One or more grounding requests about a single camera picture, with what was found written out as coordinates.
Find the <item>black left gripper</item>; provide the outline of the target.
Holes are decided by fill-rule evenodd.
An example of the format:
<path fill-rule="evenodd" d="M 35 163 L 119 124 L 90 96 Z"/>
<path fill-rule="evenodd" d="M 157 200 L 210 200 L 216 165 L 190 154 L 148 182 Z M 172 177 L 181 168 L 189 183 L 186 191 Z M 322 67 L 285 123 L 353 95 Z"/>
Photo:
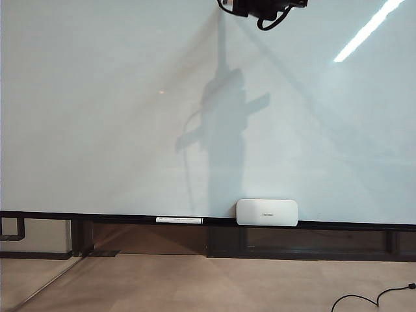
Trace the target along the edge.
<path fill-rule="evenodd" d="M 308 0 L 240 0 L 233 1 L 232 13 L 242 17 L 277 18 L 279 13 L 305 8 L 307 4 Z"/>

